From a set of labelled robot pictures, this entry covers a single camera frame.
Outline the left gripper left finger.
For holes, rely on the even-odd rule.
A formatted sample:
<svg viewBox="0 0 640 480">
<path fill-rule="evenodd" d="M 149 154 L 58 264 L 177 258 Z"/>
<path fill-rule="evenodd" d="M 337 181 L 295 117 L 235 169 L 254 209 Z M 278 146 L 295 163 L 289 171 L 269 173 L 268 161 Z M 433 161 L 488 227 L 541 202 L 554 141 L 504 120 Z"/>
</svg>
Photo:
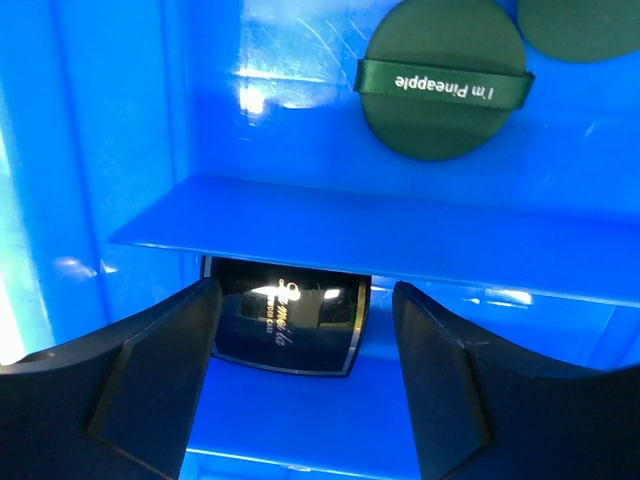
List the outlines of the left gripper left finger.
<svg viewBox="0 0 640 480">
<path fill-rule="evenodd" d="M 1 370 L 5 479 L 175 479 L 222 306 L 206 278 Z"/>
</svg>

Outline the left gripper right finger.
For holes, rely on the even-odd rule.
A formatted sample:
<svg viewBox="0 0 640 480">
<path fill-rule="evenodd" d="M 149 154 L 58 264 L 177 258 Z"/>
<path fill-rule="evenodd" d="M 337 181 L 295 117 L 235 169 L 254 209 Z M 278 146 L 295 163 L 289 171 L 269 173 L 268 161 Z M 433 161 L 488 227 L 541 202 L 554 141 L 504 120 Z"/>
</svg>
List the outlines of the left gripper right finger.
<svg viewBox="0 0 640 480">
<path fill-rule="evenodd" d="M 635 479 L 639 370 L 599 371 L 512 343 L 415 286 L 392 312 L 425 479 Z"/>
</svg>

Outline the black square compact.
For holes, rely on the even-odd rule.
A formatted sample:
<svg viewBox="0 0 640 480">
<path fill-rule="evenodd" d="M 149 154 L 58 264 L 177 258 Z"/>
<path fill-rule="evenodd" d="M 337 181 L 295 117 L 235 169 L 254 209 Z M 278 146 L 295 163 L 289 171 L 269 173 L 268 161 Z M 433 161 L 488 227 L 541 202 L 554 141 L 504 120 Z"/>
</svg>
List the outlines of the black square compact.
<svg viewBox="0 0 640 480">
<path fill-rule="evenodd" d="M 371 277 L 206 256 L 223 301 L 214 357 L 278 373 L 346 377 L 367 323 Z"/>
</svg>

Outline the blue plastic organizer bin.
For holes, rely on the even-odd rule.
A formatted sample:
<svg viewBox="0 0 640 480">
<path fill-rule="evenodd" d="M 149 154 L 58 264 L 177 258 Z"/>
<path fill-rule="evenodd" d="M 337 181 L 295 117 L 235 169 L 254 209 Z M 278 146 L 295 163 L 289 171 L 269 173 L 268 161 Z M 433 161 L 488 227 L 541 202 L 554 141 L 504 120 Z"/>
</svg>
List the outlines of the blue plastic organizer bin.
<svg viewBox="0 0 640 480">
<path fill-rule="evenodd" d="M 485 144 L 418 160 L 354 90 L 403 1 L 5 1 L 1 370 L 206 279 L 371 277 L 346 377 L 213 356 L 175 479 L 425 479 L 392 312 L 406 282 L 528 350 L 639 370 L 639 50 L 552 58 Z"/>
</svg>

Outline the dark green powder puff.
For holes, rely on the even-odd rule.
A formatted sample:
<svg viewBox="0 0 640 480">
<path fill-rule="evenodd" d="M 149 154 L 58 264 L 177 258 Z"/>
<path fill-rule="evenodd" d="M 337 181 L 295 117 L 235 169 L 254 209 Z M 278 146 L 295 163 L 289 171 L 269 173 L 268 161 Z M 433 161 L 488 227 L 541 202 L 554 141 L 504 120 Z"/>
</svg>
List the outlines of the dark green powder puff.
<svg viewBox="0 0 640 480">
<path fill-rule="evenodd" d="M 494 1 L 403 1 L 376 28 L 354 90 L 374 136 L 418 160 L 485 144 L 534 82 L 522 38 Z"/>
</svg>

